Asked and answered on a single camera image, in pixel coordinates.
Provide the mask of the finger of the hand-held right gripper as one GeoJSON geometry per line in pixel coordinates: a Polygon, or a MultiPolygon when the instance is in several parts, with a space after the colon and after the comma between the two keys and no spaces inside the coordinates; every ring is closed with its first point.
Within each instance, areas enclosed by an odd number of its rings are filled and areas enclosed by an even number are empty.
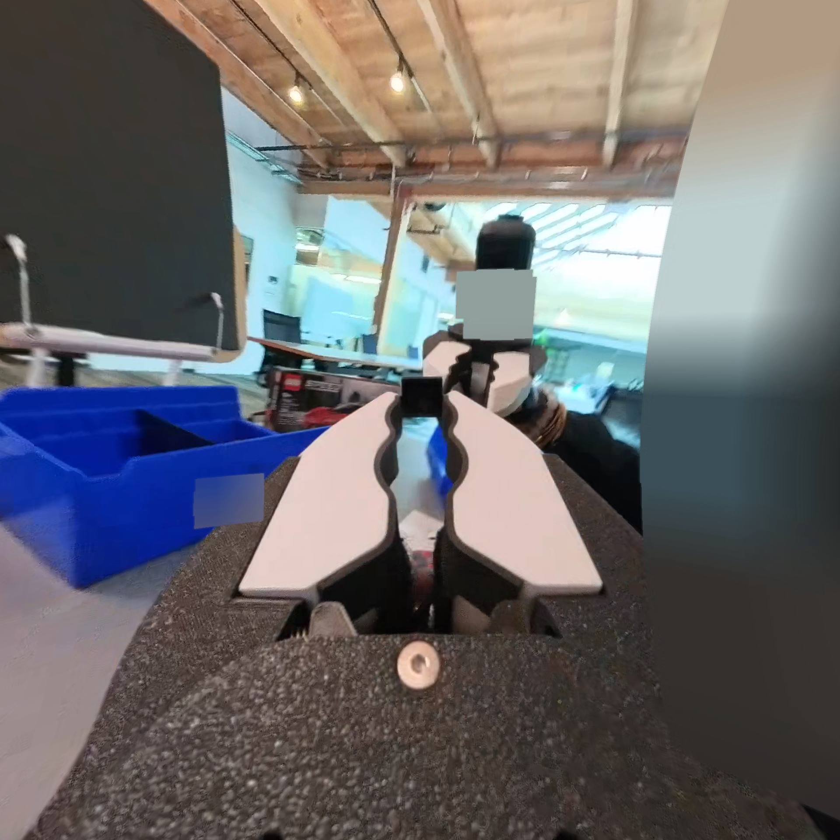
{"type": "Polygon", "coordinates": [[[532,389],[529,353],[495,353],[487,391],[487,410],[508,417],[522,407],[532,389]]]}
{"type": "Polygon", "coordinates": [[[471,376],[471,348],[455,340],[426,340],[423,344],[423,376],[440,379],[443,393],[464,392],[471,376]]]}

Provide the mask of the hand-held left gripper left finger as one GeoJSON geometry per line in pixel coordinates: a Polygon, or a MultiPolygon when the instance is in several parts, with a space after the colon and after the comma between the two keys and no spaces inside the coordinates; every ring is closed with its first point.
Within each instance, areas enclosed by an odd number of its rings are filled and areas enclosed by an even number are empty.
{"type": "Polygon", "coordinates": [[[383,458],[398,395],[324,430],[300,456],[238,586],[243,597],[319,599],[390,541],[395,500],[383,458]]]}

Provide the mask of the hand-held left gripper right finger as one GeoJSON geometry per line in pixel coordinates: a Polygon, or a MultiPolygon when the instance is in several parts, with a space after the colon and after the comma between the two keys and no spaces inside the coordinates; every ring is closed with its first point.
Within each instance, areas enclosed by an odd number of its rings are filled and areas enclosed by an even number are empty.
{"type": "Polygon", "coordinates": [[[488,621],[498,604],[598,595],[603,581],[539,447],[467,396],[444,397],[452,481],[439,615],[488,621]]]}

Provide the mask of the black square lego piece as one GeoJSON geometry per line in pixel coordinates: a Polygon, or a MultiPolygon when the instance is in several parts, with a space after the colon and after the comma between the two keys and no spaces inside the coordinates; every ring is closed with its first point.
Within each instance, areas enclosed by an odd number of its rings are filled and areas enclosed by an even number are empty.
{"type": "Polygon", "coordinates": [[[444,404],[444,380],[439,376],[410,375],[401,382],[400,407],[404,418],[439,419],[444,404]]]}

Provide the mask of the person's right forearm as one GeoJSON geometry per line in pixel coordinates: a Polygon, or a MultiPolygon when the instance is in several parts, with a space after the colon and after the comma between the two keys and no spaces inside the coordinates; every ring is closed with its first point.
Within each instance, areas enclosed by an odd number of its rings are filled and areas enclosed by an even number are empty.
{"type": "Polygon", "coordinates": [[[559,457],[638,533],[643,533],[638,451],[612,436],[600,417],[567,412],[545,452],[559,457]]]}

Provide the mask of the black lego set box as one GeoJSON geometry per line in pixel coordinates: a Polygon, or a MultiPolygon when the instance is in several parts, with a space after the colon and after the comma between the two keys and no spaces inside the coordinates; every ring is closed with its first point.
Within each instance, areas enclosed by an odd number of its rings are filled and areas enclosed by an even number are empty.
{"type": "Polygon", "coordinates": [[[330,427],[398,384],[364,377],[275,367],[266,374],[264,426],[280,434],[330,427]]]}

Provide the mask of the person's right hand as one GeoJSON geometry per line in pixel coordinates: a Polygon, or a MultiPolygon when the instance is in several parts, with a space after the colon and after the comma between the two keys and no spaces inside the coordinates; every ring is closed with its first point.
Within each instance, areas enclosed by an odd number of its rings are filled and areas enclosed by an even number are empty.
{"type": "Polygon", "coordinates": [[[542,388],[534,386],[510,420],[523,434],[533,437],[539,436],[553,413],[552,398],[542,388]]]}

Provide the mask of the wooden office desk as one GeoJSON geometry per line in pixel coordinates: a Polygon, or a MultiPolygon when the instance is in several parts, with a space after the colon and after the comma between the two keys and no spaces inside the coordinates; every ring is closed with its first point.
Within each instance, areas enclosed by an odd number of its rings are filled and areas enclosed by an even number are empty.
{"type": "Polygon", "coordinates": [[[311,343],[274,341],[271,339],[261,339],[256,337],[248,337],[248,341],[257,343],[268,350],[278,353],[293,354],[304,360],[311,361],[352,364],[392,371],[421,371],[424,366],[422,360],[407,358],[399,355],[393,356],[378,353],[363,353],[358,351],[328,348],[311,343]]]}

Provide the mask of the black office chair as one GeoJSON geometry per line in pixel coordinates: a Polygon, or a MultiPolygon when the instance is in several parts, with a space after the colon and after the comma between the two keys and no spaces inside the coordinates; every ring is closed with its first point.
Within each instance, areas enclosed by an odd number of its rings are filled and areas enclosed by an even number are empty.
{"type": "MultiPolygon", "coordinates": [[[[274,343],[300,343],[301,319],[271,310],[263,310],[264,338],[274,343]]],[[[302,357],[281,350],[273,350],[264,345],[264,357],[259,369],[261,375],[275,367],[299,370],[302,357]]]]}

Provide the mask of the blue divided plastic bin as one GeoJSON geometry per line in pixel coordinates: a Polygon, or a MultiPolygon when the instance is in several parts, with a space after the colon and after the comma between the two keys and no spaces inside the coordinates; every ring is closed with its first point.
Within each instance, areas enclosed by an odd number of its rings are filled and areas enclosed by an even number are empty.
{"type": "Polygon", "coordinates": [[[14,388],[1,399],[2,523],[84,588],[260,521],[264,480],[323,432],[244,420],[233,386],[14,388]]]}

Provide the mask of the white bar lamp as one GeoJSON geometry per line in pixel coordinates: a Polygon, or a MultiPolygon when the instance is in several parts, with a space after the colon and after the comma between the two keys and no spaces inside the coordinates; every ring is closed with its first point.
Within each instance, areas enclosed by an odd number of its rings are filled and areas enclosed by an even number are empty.
{"type": "Polygon", "coordinates": [[[197,362],[216,360],[216,350],[210,346],[130,339],[46,325],[27,327],[21,322],[2,323],[1,344],[6,349],[42,349],[71,354],[118,354],[197,362]]]}

